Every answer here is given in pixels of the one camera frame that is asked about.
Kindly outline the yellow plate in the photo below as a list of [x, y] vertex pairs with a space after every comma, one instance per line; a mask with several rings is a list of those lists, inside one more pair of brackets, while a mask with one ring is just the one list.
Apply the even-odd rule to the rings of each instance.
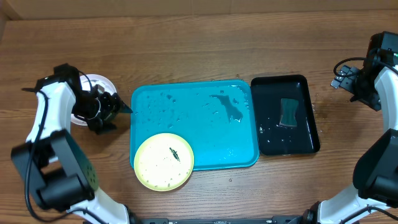
[[182, 186], [191, 176], [194, 154], [184, 138], [160, 133], [146, 139], [134, 156], [134, 172], [148, 189], [166, 192]]

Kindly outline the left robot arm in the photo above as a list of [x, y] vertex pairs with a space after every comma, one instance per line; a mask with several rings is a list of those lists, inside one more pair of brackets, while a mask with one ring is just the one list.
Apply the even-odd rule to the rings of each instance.
[[24, 144], [12, 148], [11, 160], [24, 182], [24, 200], [30, 215], [45, 223], [69, 215], [85, 223], [140, 223], [135, 214], [109, 197], [100, 187], [95, 168], [70, 134], [71, 117], [83, 120], [90, 131], [116, 129], [119, 113], [131, 114], [117, 93], [100, 85], [84, 90], [84, 73], [67, 63], [53, 75], [26, 88], [38, 100], [34, 125]]

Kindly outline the white plate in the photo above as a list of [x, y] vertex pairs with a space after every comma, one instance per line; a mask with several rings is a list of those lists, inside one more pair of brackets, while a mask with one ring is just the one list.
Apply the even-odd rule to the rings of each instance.
[[117, 92], [116, 87], [106, 77], [97, 74], [87, 74], [86, 76], [88, 78], [84, 75], [80, 76], [81, 86], [84, 91], [90, 91], [90, 85], [92, 85], [92, 87], [99, 85], [111, 95]]

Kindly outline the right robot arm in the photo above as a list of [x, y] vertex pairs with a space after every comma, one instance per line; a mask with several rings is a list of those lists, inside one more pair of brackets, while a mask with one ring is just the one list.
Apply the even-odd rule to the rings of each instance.
[[373, 83], [381, 102], [383, 135], [358, 160], [351, 185], [288, 224], [357, 223], [374, 212], [397, 220], [387, 211], [397, 208], [397, 65], [384, 65]]

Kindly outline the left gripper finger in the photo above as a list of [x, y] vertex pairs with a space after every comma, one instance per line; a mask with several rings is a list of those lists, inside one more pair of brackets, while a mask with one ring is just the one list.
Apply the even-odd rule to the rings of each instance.
[[115, 111], [117, 113], [126, 113], [126, 114], [131, 114], [133, 113], [132, 109], [130, 109], [130, 107], [128, 107], [127, 104], [125, 104], [125, 102], [123, 102], [123, 100], [120, 98], [120, 96], [115, 93], [114, 94], [114, 99], [115, 99]]
[[94, 125], [94, 132], [98, 135], [108, 133], [109, 131], [116, 130], [117, 127], [113, 123], [96, 123]]

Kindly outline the dark green sponge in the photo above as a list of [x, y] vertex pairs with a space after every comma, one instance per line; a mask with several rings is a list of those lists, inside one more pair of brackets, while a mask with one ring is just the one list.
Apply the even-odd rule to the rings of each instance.
[[280, 126], [295, 128], [297, 126], [296, 112], [299, 102], [295, 99], [282, 98], [280, 100]]

